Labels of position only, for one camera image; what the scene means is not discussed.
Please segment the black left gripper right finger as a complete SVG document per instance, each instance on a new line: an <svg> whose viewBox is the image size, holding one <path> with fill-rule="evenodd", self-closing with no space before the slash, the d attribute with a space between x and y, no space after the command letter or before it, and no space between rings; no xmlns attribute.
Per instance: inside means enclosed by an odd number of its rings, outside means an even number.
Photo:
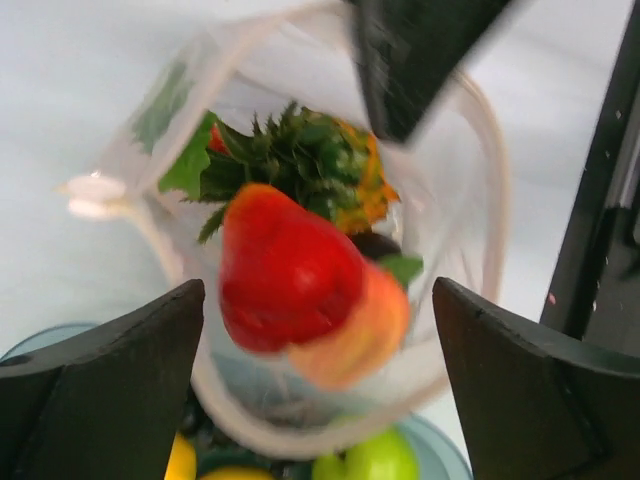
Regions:
<svg viewBox="0 0 640 480"><path fill-rule="evenodd" d="M477 479L636 479L639 360L504 310L455 281L433 306Z"/></svg>

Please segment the toy peach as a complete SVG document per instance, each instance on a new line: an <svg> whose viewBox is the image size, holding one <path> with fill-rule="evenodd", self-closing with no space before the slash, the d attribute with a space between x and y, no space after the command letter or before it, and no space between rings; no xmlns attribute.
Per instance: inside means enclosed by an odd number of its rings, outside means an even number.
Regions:
<svg viewBox="0 0 640 480"><path fill-rule="evenodd" d="M399 350L409 327L409 300L388 272L368 263L363 296L331 334L287 351L291 365L311 384L344 390L381 369Z"/></svg>

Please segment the dark purple toy mangosteen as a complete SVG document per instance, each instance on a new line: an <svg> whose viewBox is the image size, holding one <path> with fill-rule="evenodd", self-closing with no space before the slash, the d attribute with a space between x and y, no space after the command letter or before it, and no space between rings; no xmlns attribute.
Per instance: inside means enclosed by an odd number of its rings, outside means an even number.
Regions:
<svg viewBox="0 0 640 480"><path fill-rule="evenodd" d="M423 259L404 253L390 237L366 231L350 235L349 239L363 256L388 271L405 290L423 271Z"/></svg>

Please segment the small toy pineapple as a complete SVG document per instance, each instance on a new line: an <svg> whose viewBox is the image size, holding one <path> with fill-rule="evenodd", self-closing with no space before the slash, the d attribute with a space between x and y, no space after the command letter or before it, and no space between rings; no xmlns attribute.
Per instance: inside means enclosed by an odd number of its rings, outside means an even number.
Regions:
<svg viewBox="0 0 640 480"><path fill-rule="evenodd" d="M210 164L200 175L201 203L230 202L241 186L268 184L346 234L365 232L399 201L387 182L376 139L366 130L290 102L279 118L242 134L214 113Z"/></svg>

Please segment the red toy wax apple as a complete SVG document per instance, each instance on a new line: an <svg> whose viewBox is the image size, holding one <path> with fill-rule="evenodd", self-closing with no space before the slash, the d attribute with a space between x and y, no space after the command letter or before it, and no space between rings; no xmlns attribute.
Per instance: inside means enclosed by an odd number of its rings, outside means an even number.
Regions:
<svg viewBox="0 0 640 480"><path fill-rule="evenodd" d="M250 183L230 202L218 288L238 347L275 354L336 330L363 282L364 259L352 242L281 191Z"/></svg>

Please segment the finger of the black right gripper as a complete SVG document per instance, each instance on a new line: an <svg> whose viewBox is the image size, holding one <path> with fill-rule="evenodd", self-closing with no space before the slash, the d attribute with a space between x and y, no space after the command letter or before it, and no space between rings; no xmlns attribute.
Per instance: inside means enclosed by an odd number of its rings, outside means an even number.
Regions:
<svg viewBox="0 0 640 480"><path fill-rule="evenodd" d="M350 0L351 38L369 124L404 145L511 0Z"/></svg>

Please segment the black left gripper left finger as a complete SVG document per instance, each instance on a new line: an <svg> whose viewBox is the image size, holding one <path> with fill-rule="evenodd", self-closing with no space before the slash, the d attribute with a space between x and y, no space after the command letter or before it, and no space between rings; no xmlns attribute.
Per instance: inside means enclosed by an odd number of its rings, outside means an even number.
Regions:
<svg viewBox="0 0 640 480"><path fill-rule="evenodd" d="M4 479L161 479L203 327L204 284L1 364Z"/></svg>

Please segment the clear polka dot zip bag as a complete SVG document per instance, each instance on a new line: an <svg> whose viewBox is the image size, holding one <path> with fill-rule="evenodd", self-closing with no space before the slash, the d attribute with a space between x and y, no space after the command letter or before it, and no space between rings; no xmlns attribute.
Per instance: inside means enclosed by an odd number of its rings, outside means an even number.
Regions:
<svg viewBox="0 0 640 480"><path fill-rule="evenodd" d="M481 88L455 70L406 140L386 140L356 69L358 13L316 1L184 46L69 208L123 217L169 282L202 280L196 396L264 455L339 451L447 387L431 291L496 300L509 161Z"/></svg>

